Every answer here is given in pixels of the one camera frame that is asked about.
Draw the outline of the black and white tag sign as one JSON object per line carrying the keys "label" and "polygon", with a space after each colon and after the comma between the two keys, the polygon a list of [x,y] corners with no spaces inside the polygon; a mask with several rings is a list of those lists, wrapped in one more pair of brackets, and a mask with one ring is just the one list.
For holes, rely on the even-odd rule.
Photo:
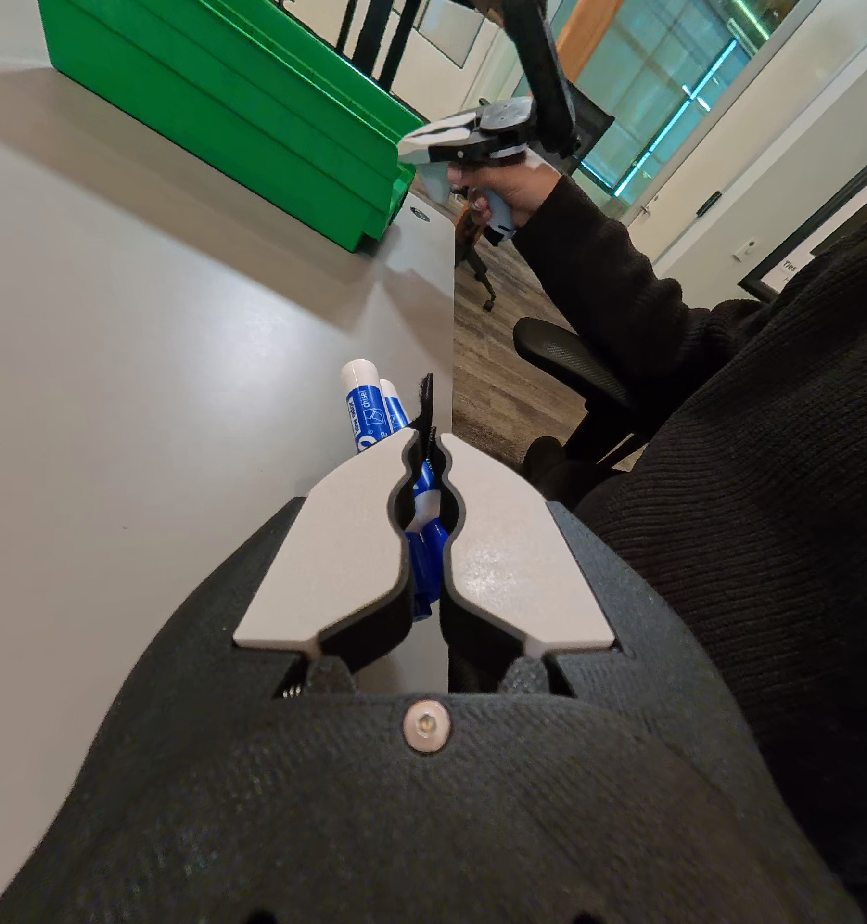
{"label": "black and white tag sign", "polygon": [[867,223],[867,164],[739,282],[765,302],[777,297],[809,262]]}

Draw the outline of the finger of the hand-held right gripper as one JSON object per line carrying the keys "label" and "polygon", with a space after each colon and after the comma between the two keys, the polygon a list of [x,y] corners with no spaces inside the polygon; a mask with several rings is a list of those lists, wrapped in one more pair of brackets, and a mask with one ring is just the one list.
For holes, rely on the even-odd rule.
{"label": "finger of the hand-held right gripper", "polygon": [[402,165],[453,163],[479,141],[479,133],[471,128],[431,128],[404,136],[396,147],[397,161]]}
{"label": "finger of the hand-held right gripper", "polygon": [[430,122],[419,130],[419,142],[463,142],[479,127],[486,107],[477,107]]}

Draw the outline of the wooden post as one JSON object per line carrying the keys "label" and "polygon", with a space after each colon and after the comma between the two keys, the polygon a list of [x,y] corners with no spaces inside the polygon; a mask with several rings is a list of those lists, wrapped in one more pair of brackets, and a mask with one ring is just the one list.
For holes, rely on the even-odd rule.
{"label": "wooden post", "polygon": [[623,1],[578,1],[555,42],[565,76],[575,81],[610,29]]}

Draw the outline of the background work table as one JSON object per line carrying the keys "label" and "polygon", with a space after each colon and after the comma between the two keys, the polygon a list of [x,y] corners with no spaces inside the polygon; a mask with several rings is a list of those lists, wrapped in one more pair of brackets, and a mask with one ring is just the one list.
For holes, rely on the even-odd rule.
{"label": "background work table", "polygon": [[[349,58],[353,66],[368,77],[372,76],[382,49],[384,31],[394,4],[394,1],[370,1],[358,34],[355,49]],[[415,19],[422,5],[422,1],[404,1],[402,3],[402,9],[398,14],[395,31],[388,45],[380,76],[375,79],[375,82],[387,93],[392,90],[395,75],[408,45],[408,38],[411,35]],[[341,57],[345,56],[345,46],[357,6],[357,1],[347,1],[344,10],[344,16],[335,42],[335,52]]]}

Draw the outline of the person's right forearm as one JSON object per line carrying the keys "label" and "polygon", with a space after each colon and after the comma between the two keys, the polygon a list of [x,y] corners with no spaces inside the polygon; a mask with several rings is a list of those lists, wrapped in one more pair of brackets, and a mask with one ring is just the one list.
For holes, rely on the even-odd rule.
{"label": "person's right forearm", "polygon": [[561,178],[514,237],[556,308],[629,391],[663,423],[763,329],[764,302],[690,308],[679,283],[655,276],[624,227]]}

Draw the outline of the black office chair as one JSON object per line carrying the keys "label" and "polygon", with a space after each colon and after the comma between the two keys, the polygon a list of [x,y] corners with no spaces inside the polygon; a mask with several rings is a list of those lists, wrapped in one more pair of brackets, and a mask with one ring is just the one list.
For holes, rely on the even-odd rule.
{"label": "black office chair", "polygon": [[[548,164],[560,173],[573,176],[578,166],[589,151],[601,140],[603,134],[612,126],[614,119],[592,102],[574,83],[568,82],[575,116],[574,147],[568,154],[551,153],[545,146],[533,138],[530,150],[542,157]],[[487,292],[487,299],[483,310],[493,310],[497,294],[487,274],[487,267],[478,253],[476,246],[482,236],[497,247],[499,241],[490,229],[475,225],[469,215],[469,207],[464,205],[455,222],[455,260],[456,268],[467,264],[474,279],[481,283]]]}
{"label": "black office chair", "polygon": [[612,471],[647,443],[650,432],[633,396],[575,333],[524,317],[512,339],[523,360],[583,400],[585,415],[564,444],[568,458]]}

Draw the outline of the person's right hand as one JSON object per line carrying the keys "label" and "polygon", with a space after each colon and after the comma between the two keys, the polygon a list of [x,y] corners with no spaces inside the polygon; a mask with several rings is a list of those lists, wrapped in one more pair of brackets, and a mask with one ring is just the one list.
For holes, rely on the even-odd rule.
{"label": "person's right hand", "polygon": [[493,216],[486,191],[493,192],[509,206],[512,224],[520,228],[539,210],[561,179],[555,168],[532,151],[514,164],[452,163],[447,168],[450,188],[468,192],[466,198],[473,221],[478,225],[488,225]]}

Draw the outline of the grey desk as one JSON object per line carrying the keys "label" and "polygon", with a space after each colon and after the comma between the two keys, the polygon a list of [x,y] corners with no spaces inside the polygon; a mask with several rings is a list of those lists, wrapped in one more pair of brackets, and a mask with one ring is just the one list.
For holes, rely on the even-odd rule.
{"label": "grey desk", "polygon": [[[409,210],[429,215],[425,223]],[[453,233],[356,253],[50,66],[0,2],[0,895],[155,634],[355,453],[370,359],[451,427]]]}

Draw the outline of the black hook-and-loop tie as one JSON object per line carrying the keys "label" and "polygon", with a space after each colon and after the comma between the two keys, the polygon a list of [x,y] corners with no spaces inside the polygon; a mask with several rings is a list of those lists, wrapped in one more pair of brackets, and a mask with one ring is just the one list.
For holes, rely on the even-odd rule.
{"label": "black hook-and-loop tie", "polygon": [[434,414],[434,375],[428,373],[424,376],[419,384],[419,404],[418,415],[411,421],[408,426],[416,431],[419,436],[420,448],[425,461],[430,461],[432,449],[436,435],[436,426],[433,421]]}

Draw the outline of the green storage bin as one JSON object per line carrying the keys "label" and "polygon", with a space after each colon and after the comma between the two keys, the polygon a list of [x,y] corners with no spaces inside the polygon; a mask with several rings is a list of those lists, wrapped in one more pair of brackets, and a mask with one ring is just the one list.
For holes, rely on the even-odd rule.
{"label": "green storage bin", "polygon": [[347,251],[400,210],[421,119],[274,3],[38,6],[60,73]]}

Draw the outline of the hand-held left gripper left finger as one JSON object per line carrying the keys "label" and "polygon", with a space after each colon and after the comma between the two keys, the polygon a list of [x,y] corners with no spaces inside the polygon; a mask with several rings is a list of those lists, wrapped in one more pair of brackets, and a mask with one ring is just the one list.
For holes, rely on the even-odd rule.
{"label": "hand-held left gripper left finger", "polygon": [[324,656],[359,670],[407,637],[414,578],[406,537],[415,515],[418,432],[349,458],[305,497],[233,641],[247,650]]}

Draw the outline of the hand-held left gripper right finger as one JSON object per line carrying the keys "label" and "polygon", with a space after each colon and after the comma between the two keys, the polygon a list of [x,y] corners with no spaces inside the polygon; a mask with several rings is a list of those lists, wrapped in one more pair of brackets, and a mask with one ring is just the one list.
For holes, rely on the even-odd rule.
{"label": "hand-held left gripper right finger", "polygon": [[500,680],[519,657],[609,651],[614,632],[542,494],[452,433],[438,436],[450,650]]}

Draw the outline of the blue dry-erase marker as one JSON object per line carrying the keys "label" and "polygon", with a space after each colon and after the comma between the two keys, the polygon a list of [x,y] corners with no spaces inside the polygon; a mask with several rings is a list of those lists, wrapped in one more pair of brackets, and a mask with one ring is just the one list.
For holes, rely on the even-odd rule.
{"label": "blue dry-erase marker", "polygon": [[[347,413],[359,453],[393,433],[384,408],[377,368],[368,360],[346,364],[340,373]],[[406,530],[414,580],[414,620],[432,615],[439,600],[443,553],[448,534],[440,520],[441,491],[430,461],[423,462],[413,486],[414,517]]]}
{"label": "blue dry-erase marker", "polygon": [[413,426],[393,383],[388,379],[381,378],[380,389],[384,408],[388,417],[389,432],[396,433],[407,427]]}

